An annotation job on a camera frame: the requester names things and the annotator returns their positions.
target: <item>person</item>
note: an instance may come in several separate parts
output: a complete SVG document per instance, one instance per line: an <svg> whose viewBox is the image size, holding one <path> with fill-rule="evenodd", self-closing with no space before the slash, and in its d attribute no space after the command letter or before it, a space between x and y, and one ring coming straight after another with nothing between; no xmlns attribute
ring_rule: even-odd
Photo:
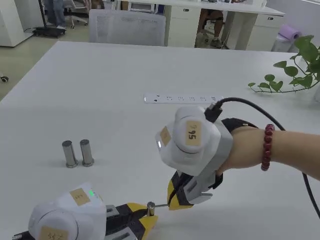
<svg viewBox="0 0 320 240"><path fill-rule="evenodd" d="M200 33L203 29L205 29L205 25L207 20L214 20L214 38L211 41L210 45L215 48L221 48L222 42L219 39L219 35L221 33L222 26L224 24L224 15L222 11L212 10L212 9L201 9L198 30L197 33Z"/></svg>
<svg viewBox="0 0 320 240"><path fill-rule="evenodd" d="M58 29L66 29L64 15L64 0L45 0L47 9L48 26L57 26Z"/></svg>
<svg viewBox="0 0 320 240"><path fill-rule="evenodd" d="M230 155L217 175L229 169L244 169L262 163L264 129L242 126L231 134L234 142ZM274 131L269 171L272 171L272 161L296 168L320 181L320 135Z"/></svg>

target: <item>jeans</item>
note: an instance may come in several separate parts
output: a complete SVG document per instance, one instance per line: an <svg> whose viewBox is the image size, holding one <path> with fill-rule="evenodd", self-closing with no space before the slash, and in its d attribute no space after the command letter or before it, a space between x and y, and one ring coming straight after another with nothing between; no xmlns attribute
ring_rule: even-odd
<svg viewBox="0 0 320 240"><path fill-rule="evenodd" d="M65 27L64 0L45 0L45 7L48 11L48 22Z"/></svg>

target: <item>purple roll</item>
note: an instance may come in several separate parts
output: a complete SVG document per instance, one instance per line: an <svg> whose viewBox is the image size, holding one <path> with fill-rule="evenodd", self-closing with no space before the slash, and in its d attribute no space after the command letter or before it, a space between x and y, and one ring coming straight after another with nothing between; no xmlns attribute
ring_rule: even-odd
<svg viewBox="0 0 320 240"><path fill-rule="evenodd" d="M279 34L286 39L289 39L291 42L299 38L302 34L300 31L294 29L293 27L283 24L280 28Z"/></svg>

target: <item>white cabinet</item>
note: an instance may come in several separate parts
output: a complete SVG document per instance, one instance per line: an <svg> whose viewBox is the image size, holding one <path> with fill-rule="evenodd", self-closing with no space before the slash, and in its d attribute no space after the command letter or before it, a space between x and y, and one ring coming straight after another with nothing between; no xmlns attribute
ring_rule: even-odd
<svg viewBox="0 0 320 240"><path fill-rule="evenodd" d="M14 47L33 34L25 29L43 26L37 0L0 0L0 46Z"/></svg>
<svg viewBox="0 0 320 240"><path fill-rule="evenodd" d="M229 12L222 40L232 50L271 51L283 16Z"/></svg>
<svg viewBox="0 0 320 240"><path fill-rule="evenodd" d="M196 42L201 8L165 6L164 44L170 47L193 48Z"/></svg>

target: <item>person's leg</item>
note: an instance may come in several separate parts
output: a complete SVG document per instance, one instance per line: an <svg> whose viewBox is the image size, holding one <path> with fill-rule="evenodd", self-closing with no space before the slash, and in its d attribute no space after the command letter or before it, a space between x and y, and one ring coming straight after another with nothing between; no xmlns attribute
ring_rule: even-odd
<svg viewBox="0 0 320 240"><path fill-rule="evenodd" d="M210 16L209 19L211 20L215 20L215 24L214 24L214 37L218 38L220 33L221 33L221 29L222 26L224 24L224 15L222 13L222 11L219 10L214 10Z"/></svg>
<svg viewBox="0 0 320 240"><path fill-rule="evenodd" d="M53 0L45 0L44 5L47 10L48 23L56 25L57 21L56 21L56 16L55 16L55 12L54 12Z"/></svg>
<svg viewBox="0 0 320 240"><path fill-rule="evenodd" d="M219 39L219 35L221 33L222 26L224 24L224 15L222 11L214 10L208 16L210 20L215 20L214 24L214 38L210 45L215 48L221 48L223 46L222 42Z"/></svg>
<svg viewBox="0 0 320 240"><path fill-rule="evenodd" d="M60 27L66 27L64 15L64 0L53 0L53 10L55 14L56 24Z"/></svg>
<svg viewBox="0 0 320 240"><path fill-rule="evenodd" d="M201 30L203 29L205 21L206 21L207 18L208 18L208 10L207 9L201 9L197 33L201 32Z"/></svg>

